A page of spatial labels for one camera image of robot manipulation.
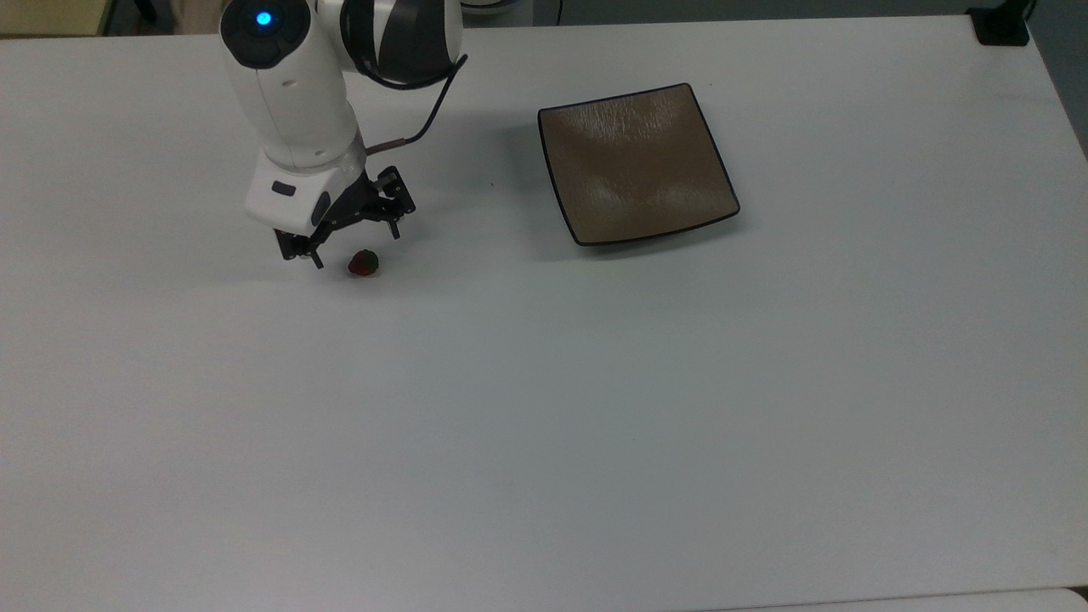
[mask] square plate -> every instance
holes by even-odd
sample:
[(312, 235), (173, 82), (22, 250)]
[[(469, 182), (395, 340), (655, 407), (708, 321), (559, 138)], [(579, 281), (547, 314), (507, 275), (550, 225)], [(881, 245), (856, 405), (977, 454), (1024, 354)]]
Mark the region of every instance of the square plate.
[(662, 236), (740, 205), (691, 85), (543, 109), (552, 186), (574, 242)]

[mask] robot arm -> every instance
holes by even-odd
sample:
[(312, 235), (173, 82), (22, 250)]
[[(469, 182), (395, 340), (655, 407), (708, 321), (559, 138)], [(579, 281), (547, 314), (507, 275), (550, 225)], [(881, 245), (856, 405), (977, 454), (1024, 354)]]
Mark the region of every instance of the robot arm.
[(448, 87), (463, 63), (457, 0), (234, 0), (220, 33), (261, 138), (245, 209), (275, 230), (284, 258), (320, 268), (317, 247), (361, 220), (385, 221), (399, 237), (396, 223), (415, 205), (395, 168), (368, 178), (343, 71), (396, 88)]

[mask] black object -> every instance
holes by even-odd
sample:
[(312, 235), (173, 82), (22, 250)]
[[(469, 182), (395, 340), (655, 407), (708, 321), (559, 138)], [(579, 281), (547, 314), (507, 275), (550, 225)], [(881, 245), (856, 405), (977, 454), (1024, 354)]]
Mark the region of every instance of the black object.
[(367, 155), (380, 154), (382, 151), (410, 145), (422, 138), (423, 135), (426, 134), (426, 131), (431, 128), (431, 124), (434, 123), (434, 118), (438, 115), (438, 109), (442, 108), (442, 100), (446, 99), (446, 93), (449, 91), (449, 86), (454, 84), (454, 77), (457, 76), (457, 71), (461, 70), (461, 66), (465, 65), (465, 62), (467, 61), (469, 61), (468, 56), (461, 56), (461, 59), (457, 60), (457, 63), (454, 65), (454, 72), (449, 73), (449, 77), (446, 78), (446, 84), (442, 86), (442, 93), (438, 94), (438, 99), (434, 101), (434, 106), (431, 108), (431, 114), (428, 115), (426, 122), (423, 123), (423, 127), (417, 132), (415, 136), (397, 138), (395, 140), (367, 147)]
[(295, 195), (295, 185), (288, 185), (287, 183), (281, 183), (280, 181), (272, 181), (272, 191), (282, 196), (292, 197)]
[(359, 179), (344, 189), (336, 201), (329, 206), (329, 194), (322, 194), (314, 208), (313, 217), (320, 220), (312, 236), (300, 236), (275, 230), (280, 254), (284, 259), (310, 257), (320, 269), (324, 268), (318, 247), (324, 244), (336, 230), (343, 230), (359, 221), (383, 221), (388, 223), (393, 238), (400, 237), (397, 222), (416, 211), (416, 203), (400, 179), (396, 167), (388, 167), (371, 182), (363, 172)]
[(1031, 39), (1024, 15), (1028, 4), (1034, 11), (1035, 0), (1005, 0), (997, 9), (967, 9), (978, 41), (990, 47), (1026, 47)]
[(234, 0), (219, 22), (220, 36), (239, 64), (255, 70), (275, 66), (310, 29), (306, 0)]
[(461, 11), (466, 14), (485, 15), (490, 11), (498, 12), (517, 4), (520, 0), (492, 0), (487, 4), (466, 4), (461, 2)]
[(454, 68), (446, 49), (443, 0), (400, 0), (393, 5), (378, 50), (378, 68), (400, 83), (444, 76)]
[(151, 0), (133, 0), (136, 4), (136, 9), (139, 11), (141, 17), (147, 23), (154, 23), (159, 21), (159, 12), (154, 10), (154, 4)]

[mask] black cable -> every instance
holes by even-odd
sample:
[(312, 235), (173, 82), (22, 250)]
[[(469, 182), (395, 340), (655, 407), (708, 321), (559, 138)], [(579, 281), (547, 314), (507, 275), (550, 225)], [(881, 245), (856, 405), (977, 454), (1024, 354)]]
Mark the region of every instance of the black cable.
[(419, 131), (419, 134), (416, 134), (410, 138), (405, 138), (406, 145), (410, 145), (416, 140), (419, 140), (423, 137), (423, 134), (426, 134), (426, 131), (431, 128), (431, 124), (434, 123), (434, 118), (438, 114), (438, 108), (442, 107), (442, 100), (446, 99), (446, 91), (449, 90), (449, 86), (454, 84), (454, 77), (457, 76), (457, 72), (461, 70), (461, 66), (465, 65), (465, 62), (467, 61), (469, 61), (469, 57), (466, 54), (461, 56), (461, 59), (457, 60), (457, 63), (454, 64), (454, 70), (449, 73), (449, 78), (447, 78), (446, 84), (442, 86), (442, 93), (438, 94), (438, 99), (435, 100), (434, 108), (431, 109), (431, 117), (426, 118), (426, 123), (423, 124), (423, 128)]
[(465, 65), (465, 62), (469, 61), (469, 57), (461, 56), (461, 59), (457, 60), (454, 68), (450, 69), (449, 75), (446, 77), (446, 84), (442, 86), (442, 93), (438, 94), (438, 99), (434, 101), (434, 107), (431, 109), (431, 115), (426, 118), (426, 123), (423, 124), (423, 128), (419, 131), (415, 136), (408, 138), (397, 138), (395, 140), (388, 140), (380, 145), (374, 145), (372, 147), (367, 147), (367, 155), (380, 154), (382, 151), (387, 151), (390, 149), (396, 149), (405, 145), (410, 145), (423, 137), (426, 131), (431, 128), (431, 124), (434, 123), (434, 118), (438, 115), (438, 109), (442, 108), (442, 101), (446, 99), (446, 91), (449, 91), (449, 86), (454, 84), (454, 77)]

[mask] white table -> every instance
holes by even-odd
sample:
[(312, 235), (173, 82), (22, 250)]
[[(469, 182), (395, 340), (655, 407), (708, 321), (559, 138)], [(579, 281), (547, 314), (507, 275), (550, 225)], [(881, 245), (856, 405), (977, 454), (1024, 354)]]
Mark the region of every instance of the white table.
[[(334, 234), (319, 272), (242, 212), (214, 38), (0, 42), (5, 612), (1088, 584), (1088, 164), (1034, 46), (906, 17), (466, 51), (371, 161), (404, 238)], [(577, 247), (535, 111), (678, 82), (740, 216)], [(349, 81), (371, 143), (434, 94)]]
[(1039, 612), (1040, 610), (1086, 612), (1088, 603), (1067, 589), (1044, 589), (817, 603), (791, 605), (788, 610), (789, 612)]

